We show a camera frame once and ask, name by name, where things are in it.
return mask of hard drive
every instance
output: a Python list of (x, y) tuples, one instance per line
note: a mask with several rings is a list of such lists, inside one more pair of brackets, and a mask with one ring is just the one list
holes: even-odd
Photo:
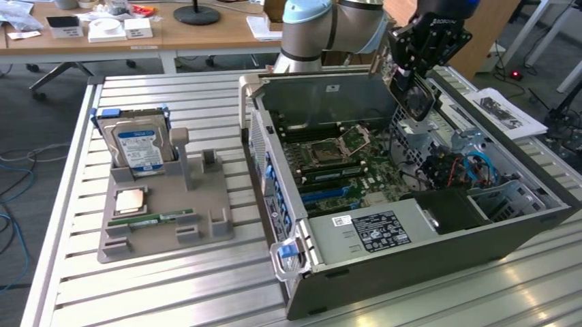
[(170, 144), (167, 109), (100, 109), (92, 114), (116, 168), (130, 167), (134, 176), (164, 171), (164, 162), (175, 160)]

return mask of barcode sticker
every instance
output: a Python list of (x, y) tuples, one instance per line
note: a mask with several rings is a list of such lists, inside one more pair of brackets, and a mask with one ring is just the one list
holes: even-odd
[(350, 215), (334, 217), (334, 218), (331, 218), (331, 220), (334, 222), (335, 227), (353, 224), (353, 216), (350, 216)]
[(131, 50), (155, 50), (158, 46), (132, 46)]

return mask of white box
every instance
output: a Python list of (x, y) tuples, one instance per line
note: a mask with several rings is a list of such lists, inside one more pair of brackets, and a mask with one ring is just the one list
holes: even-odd
[(496, 65), (498, 64), (500, 59), (505, 55), (505, 53), (506, 53), (506, 48), (502, 47), (500, 44), (496, 47), (496, 44), (493, 44), (493, 46), (490, 48), (490, 53), (488, 54), (488, 57), (484, 61), (484, 65), (481, 65), (481, 68), (477, 72), (478, 73), (490, 73), (493, 71), (493, 69), (496, 68)]
[(127, 40), (122, 23), (112, 18), (100, 18), (90, 23), (90, 43)]
[(154, 37), (150, 19), (147, 18), (127, 19), (124, 21), (124, 30), (128, 39)]
[(64, 37), (80, 37), (83, 36), (83, 27), (51, 27), (51, 33), (56, 39), (62, 39)]

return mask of black lamp base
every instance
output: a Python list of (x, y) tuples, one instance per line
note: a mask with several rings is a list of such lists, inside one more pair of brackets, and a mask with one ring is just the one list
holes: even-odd
[(221, 13), (210, 7), (199, 6), (199, 12), (194, 6), (187, 5), (174, 11), (174, 18), (189, 25), (210, 25), (221, 20)]

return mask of table leg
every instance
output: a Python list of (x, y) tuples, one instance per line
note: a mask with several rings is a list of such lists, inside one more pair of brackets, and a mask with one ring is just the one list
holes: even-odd
[(538, 8), (534, 11), (534, 14), (528, 20), (526, 26), (521, 29), (521, 32), (512, 43), (512, 46), (509, 47), (506, 54), (504, 55), (504, 58), (501, 58), (501, 62), (504, 65), (508, 65), (509, 61), (513, 58), (513, 55), (518, 51), (521, 45), (524, 44), (524, 41), (528, 38), (528, 35), (532, 33), (536, 23), (540, 21), (540, 18), (542, 17), (542, 14), (545, 13), (549, 5), (552, 4), (552, 0), (542, 0), (541, 4), (538, 5)]
[(582, 76), (582, 61), (578, 63), (578, 66), (576, 66), (573, 72), (564, 80), (561, 86), (558, 87), (558, 92), (564, 93), (570, 88), (570, 86), (574, 84), (574, 81)]
[(162, 67), (164, 68), (164, 74), (177, 74), (178, 71), (175, 70), (175, 62), (174, 59), (177, 58), (175, 51), (160, 51), (160, 60), (162, 60)]
[(560, 33), (564, 24), (566, 23), (569, 17), (572, 16), (573, 12), (577, 12), (578, 10), (574, 8), (569, 8), (568, 11), (564, 13), (562, 17), (560, 17), (558, 21), (556, 22), (553, 29), (549, 30), (546, 37), (544, 38), (542, 42), (540, 43), (540, 46), (536, 48), (534, 52), (532, 53), (532, 56), (529, 56), (526, 65), (533, 66), (536, 64), (536, 61), (540, 59), (540, 56), (542, 55), (544, 51), (546, 50), (550, 42), (554, 40), (554, 37)]

